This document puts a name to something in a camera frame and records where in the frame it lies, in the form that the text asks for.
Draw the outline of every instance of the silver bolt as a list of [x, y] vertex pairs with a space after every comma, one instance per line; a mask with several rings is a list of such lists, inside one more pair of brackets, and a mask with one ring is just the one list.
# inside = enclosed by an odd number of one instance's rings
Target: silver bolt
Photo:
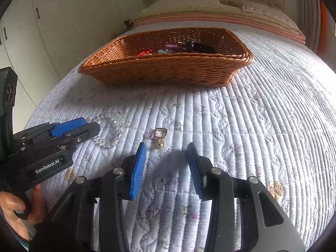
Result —
[[113, 170], [113, 173], [117, 174], [117, 175], [122, 174], [123, 172], [124, 172], [124, 170], [122, 168], [115, 168]]
[[75, 179], [76, 183], [77, 184], [83, 184], [85, 182], [85, 177], [83, 176], [78, 176], [76, 179]]
[[212, 174], [219, 175], [219, 174], [222, 173], [222, 171], [221, 171], [221, 169], [219, 169], [219, 168], [212, 168], [212, 169], [211, 169], [211, 173], [212, 173]]
[[249, 180], [252, 184], [257, 184], [259, 182], [259, 179], [255, 176], [251, 176]]

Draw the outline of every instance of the bed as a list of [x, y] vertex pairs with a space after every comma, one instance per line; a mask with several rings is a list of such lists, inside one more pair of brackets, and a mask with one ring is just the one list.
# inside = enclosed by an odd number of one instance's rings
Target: bed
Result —
[[[157, 1], [146, 0], [148, 6]], [[268, 5], [270, 0], [259, 1]], [[273, 9], [284, 9], [283, 0], [271, 2]], [[140, 24], [125, 35], [180, 27], [227, 28], [253, 52], [254, 62], [222, 88], [107, 88], [78, 74], [80, 63], [40, 103], [26, 127], [78, 117], [90, 121], [111, 112], [123, 120], [125, 130], [115, 147], [93, 140], [78, 147], [74, 165], [44, 183], [48, 208], [76, 176], [102, 176], [135, 154], [143, 141], [149, 150], [142, 191], [137, 200], [124, 204], [131, 251], [201, 252], [211, 202], [199, 200], [190, 178], [184, 150], [193, 141], [200, 155], [231, 176], [257, 176], [308, 249], [335, 211], [335, 73], [302, 43], [242, 24], [165, 20]], [[161, 149], [151, 137], [157, 127], [168, 129]], [[95, 211], [95, 249], [98, 218]], [[237, 249], [239, 232], [236, 212]]]

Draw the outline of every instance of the brown woven basket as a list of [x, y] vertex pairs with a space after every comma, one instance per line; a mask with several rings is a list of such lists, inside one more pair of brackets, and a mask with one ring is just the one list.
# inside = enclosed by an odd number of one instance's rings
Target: brown woven basket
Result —
[[[186, 38], [210, 45], [217, 54], [157, 53], [165, 44], [175, 44]], [[149, 49], [153, 55], [132, 57]], [[251, 51], [227, 29], [174, 28], [117, 38], [89, 57], [78, 72], [105, 85], [188, 83], [221, 87], [252, 61]]]

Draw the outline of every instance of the curtain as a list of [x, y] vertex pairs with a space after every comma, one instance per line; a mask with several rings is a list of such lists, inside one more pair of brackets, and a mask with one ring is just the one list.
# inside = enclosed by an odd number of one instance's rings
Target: curtain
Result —
[[318, 53], [321, 35], [321, 7], [320, 0], [300, 0], [301, 18], [299, 29], [306, 36], [306, 46]]

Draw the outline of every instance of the white floral bedspread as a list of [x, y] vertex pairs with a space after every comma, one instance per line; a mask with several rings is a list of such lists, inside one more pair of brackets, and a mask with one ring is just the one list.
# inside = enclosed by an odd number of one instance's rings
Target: white floral bedspread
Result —
[[[125, 121], [124, 137], [109, 150], [82, 143], [74, 165], [47, 180], [51, 208], [80, 175], [102, 176], [135, 154], [144, 141], [148, 162], [137, 200], [125, 203], [131, 251], [201, 252], [211, 202], [195, 194], [183, 150], [200, 155], [231, 176], [256, 175], [278, 199], [308, 248], [335, 210], [336, 75], [305, 46], [272, 33], [221, 22], [165, 22], [130, 32], [183, 26], [228, 28], [246, 43], [254, 62], [226, 87], [122, 86], [105, 88], [76, 67], [44, 99], [27, 127], [91, 119], [113, 112]], [[162, 150], [151, 139], [168, 129]], [[95, 247], [98, 246], [98, 211]], [[236, 217], [236, 247], [240, 243]]]

